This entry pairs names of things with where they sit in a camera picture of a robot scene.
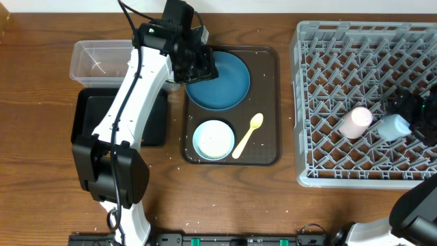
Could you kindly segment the light blue rice bowl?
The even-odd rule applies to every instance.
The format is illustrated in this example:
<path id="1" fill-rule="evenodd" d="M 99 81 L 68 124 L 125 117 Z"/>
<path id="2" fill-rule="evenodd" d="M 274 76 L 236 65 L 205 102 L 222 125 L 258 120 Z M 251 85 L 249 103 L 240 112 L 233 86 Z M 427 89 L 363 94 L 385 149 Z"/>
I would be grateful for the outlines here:
<path id="1" fill-rule="evenodd" d="M 220 120 L 208 120 L 195 129 L 192 143 L 201 158 L 218 161 L 231 153 L 235 136 L 228 124 Z"/>

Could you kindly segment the yellow plastic spoon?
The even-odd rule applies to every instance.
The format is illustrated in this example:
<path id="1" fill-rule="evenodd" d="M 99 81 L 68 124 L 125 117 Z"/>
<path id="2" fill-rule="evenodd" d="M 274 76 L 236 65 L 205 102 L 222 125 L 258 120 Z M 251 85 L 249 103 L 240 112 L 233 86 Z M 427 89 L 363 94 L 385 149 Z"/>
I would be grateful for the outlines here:
<path id="1" fill-rule="evenodd" d="M 262 125 L 263 121 L 264 115 L 262 113 L 257 113 L 251 118 L 248 131 L 232 152 L 231 156 L 233 159 L 238 159 L 240 157 L 253 131 L 258 129 Z"/>

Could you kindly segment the light blue plastic cup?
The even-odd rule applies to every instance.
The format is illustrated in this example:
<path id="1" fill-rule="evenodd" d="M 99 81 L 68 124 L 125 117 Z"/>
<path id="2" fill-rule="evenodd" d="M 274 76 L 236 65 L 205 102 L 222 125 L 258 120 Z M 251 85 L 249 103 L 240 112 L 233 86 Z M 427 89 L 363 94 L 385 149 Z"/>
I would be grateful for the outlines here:
<path id="1" fill-rule="evenodd" d="M 377 132 L 386 141 L 394 141 L 412 133 L 410 124 L 399 114 L 384 116 Z"/>

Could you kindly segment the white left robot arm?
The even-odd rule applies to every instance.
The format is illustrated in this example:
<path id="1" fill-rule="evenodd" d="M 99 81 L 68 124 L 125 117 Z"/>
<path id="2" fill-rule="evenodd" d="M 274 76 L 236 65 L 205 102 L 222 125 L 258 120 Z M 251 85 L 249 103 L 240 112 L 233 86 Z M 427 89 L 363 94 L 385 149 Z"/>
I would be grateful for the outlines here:
<path id="1" fill-rule="evenodd" d="M 72 138 L 81 188 L 107 211 L 106 235 L 73 234 L 70 245 L 145 245 L 151 226 L 142 198 L 150 171 L 140 155 L 145 125 L 163 84 L 217 78 L 208 31 L 192 28 L 197 12 L 185 1 L 168 1 L 160 18 L 132 28 L 128 70 L 101 122 Z"/>

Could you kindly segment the pink plastic cup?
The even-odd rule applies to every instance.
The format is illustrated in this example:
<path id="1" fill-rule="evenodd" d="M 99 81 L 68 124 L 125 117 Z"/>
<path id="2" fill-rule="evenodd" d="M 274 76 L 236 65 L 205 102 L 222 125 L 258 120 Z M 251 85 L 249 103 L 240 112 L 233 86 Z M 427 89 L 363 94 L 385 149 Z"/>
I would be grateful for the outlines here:
<path id="1" fill-rule="evenodd" d="M 373 115 L 365 107 L 356 107 L 342 117 L 344 123 L 340 126 L 339 132 L 348 139 L 359 138 L 370 126 Z"/>

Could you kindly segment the dark blue bowl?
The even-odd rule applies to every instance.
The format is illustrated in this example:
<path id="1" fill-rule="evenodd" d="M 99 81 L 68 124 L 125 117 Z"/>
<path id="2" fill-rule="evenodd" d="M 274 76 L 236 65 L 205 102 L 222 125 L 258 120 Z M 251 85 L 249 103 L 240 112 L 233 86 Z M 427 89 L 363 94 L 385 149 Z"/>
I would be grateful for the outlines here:
<path id="1" fill-rule="evenodd" d="M 188 97 L 198 106 L 223 111 L 240 103 L 249 92 L 251 78 L 246 64 L 237 56 L 223 52 L 213 52 L 218 77 L 187 85 Z"/>

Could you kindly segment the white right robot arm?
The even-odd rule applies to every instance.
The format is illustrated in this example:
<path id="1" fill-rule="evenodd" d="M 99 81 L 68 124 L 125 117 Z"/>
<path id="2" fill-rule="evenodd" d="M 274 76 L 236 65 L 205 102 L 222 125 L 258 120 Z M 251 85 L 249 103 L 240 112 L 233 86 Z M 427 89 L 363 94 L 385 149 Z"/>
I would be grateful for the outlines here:
<path id="1" fill-rule="evenodd" d="M 427 147 L 436 146 L 436 86 L 428 96 L 402 90 L 389 107 L 409 123 L 408 129 Z M 371 223 L 351 223 L 329 245 L 435 245 L 436 175 L 403 194 L 389 217 Z"/>

